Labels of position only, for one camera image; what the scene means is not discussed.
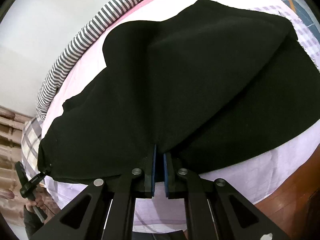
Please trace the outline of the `left hand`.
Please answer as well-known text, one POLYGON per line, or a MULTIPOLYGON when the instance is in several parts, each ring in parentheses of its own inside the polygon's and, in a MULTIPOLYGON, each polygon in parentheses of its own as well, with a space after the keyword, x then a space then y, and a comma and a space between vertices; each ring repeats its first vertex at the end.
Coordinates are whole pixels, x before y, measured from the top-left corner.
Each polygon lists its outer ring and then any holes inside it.
POLYGON ((35 200, 27 200, 25 207, 31 213, 34 213, 35 207, 41 209, 47 215, 47 219, 43 221, 44 224, 61 211, 46 188, 38 187, 34 190, 33 194, 35 196, 35 200))

